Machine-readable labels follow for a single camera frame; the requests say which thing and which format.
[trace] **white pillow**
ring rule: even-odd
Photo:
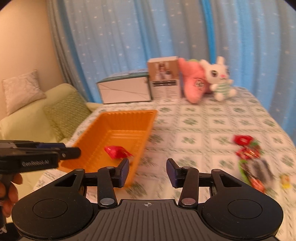
[[[46,98],[39,88],[37,70],[2,80],[7,115],[39,99]]]

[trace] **black robotic gripper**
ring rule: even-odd
[[[121,200],[129,161],[96,173],[76,169],[22,198],[12,210],[20,241],[275,241],[282,221],[280,205],[226,172],[200,173],[168,159],[174,188],[183,188],[179,203],[168,200]],[[98,187],[98,204],[85,196]],[[198,203],[199,187],[210,198]]]

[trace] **checkered tablecloth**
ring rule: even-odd
[[[146,145],[134,183],[128,189],[116,190],[120,199],[178,200],[181,190],[174,189],[165,172],[167,158],[179,166],[196,167],[200,172],[219,168],[241,179],[238,170],[238,146],[232,143],[234,134],[251,135],[260,141],[264,158],[276,177],[268,195],[284,210],[284,221],[277,234],[281,241],[296,237],[296,151],[289,136],[281,129],[259,101],[246,89],[237,88],[238,95],[217,102],[205,95],[198,105],[185,99],[103,105],[94,111],[76,130],[67,144],[71,146],[89,124],[104,111],[158,110],[154,127]],[[63,175],[48,170],[34,189]],[[282,176],[290,178],[288,188],[281,185]],[[96,189],[89,188],[87,198],[96,201]],[[208,188],[201,188],[199,202],[209,198]]]

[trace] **white bunny plush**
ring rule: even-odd
[[[237,94],[237,91],[231,88],[233,80],[229,78],[229,72],[225,59],[221,56],[217,57],[215,64],[210,64],[208,61],[202,59],[200,64],[205,70],[206,80],[211,84],[210,90],[214,92],[214,98],[217,101],[225,100]]]

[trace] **orange tray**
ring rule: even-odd
[[[104,147],[122,146],[133,155],[125,184],[129,186],[132,184],[156,114],[156,110],[101,113],[73,145],[81,149],[80,158],[61,161],[58,169],[70,172],[83,168],[86,172],[97,172],[105,166],[116,167],[120,160],[112,160],[104,151]]]

